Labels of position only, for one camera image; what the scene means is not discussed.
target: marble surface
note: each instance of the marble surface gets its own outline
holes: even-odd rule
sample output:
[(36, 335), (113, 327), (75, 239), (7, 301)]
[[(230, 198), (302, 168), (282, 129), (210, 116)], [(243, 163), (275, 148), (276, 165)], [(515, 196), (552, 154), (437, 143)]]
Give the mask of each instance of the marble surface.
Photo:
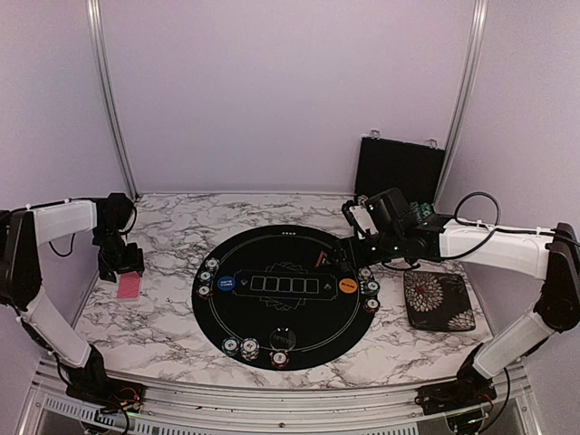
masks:
[(421, 382), (455, 374), (467, 354), (491, 337), (461, 265), (423, 263), (420, 270), (464, 276), (475, 331), (429, 333), (407, 319), (402, 273), (373, 266), (381, 310), (348, 353), (296, 372), (255, 369), (220, 352), (200, 331), (191, 285), (200, 262), (235, 234), (269, 224), (316, 227), (339, 237), (352, 230), (341, 205), (347, 197), (316, 195), (146, 195), (129, 236), (145, 253), (140, 299), (118, 302), (117, 285), (98, 282), (76, 330), (103, 353), (109, 369), (179, 382), (284, 389), (332, 389)]

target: purple wall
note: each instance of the purple wall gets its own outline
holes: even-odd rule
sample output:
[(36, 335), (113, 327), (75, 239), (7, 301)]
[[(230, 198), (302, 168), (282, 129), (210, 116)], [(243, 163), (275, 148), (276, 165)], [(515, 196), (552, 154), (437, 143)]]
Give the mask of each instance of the purple wall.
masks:
[[(99, 92), (84, 2), (0, 0), (0, 208), (123, 191)], [(59, 240), (62, 251), (68, 240)], [(72, 319), (96, 269), (89, 234), (74, 254), (41, 253), (44, 285)], [(40, 355), (0, 305), (0, 433), (15, 431)]]
[(473, 2), (102, 1), (142, 191), (353, 191), (362, 134), (443, 145)]
[[(579, 16), (575, 1), (491, 3), (478, 79), (443, 191), (444, 211), (470, 191), (486, 190), (500, 200), (507, 225), (565, 221), (580, 233)], [(480, 204), (470, 208), (472, 218), (486, 215)], [(541, 283), (525, 276), (475, 266), (469, 271), (497, 328), (539, 296)], [(526, 360), (546, 433), (578, 432), (579, 353), (576, 329), (555, 335)]]

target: red playing card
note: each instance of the red playing card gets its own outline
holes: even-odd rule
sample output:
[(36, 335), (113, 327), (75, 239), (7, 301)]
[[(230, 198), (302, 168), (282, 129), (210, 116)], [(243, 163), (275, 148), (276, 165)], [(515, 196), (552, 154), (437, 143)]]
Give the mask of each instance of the red playing card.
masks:
[(135, 301), (139, 299), (140, 289), (141, 277), (137, 272), (123, 274), (119, 280), (119, 292), (117, 293), (117, 300)]

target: patterned cushion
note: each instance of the patterned cushion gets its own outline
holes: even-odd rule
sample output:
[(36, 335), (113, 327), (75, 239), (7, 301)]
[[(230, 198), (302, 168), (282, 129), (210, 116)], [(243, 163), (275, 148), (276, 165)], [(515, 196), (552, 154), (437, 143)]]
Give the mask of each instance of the patterned cushion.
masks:
[(445, 333), (475, 329), (461, 275), (405, 272), (404, 287), (407, 315), (413, 328)]

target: poker mat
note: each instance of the poker mat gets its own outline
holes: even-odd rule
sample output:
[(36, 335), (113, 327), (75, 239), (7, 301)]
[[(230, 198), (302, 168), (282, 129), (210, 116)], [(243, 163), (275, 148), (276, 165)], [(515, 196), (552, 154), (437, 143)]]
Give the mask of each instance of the poker mat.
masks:
[(192, 288), (205, 336), (241, 363), (300, 370), (334, 360), (379, 309), (370, 269), (341, 262), (338, 238), (276, 225), (237, 234), (204, 259)]

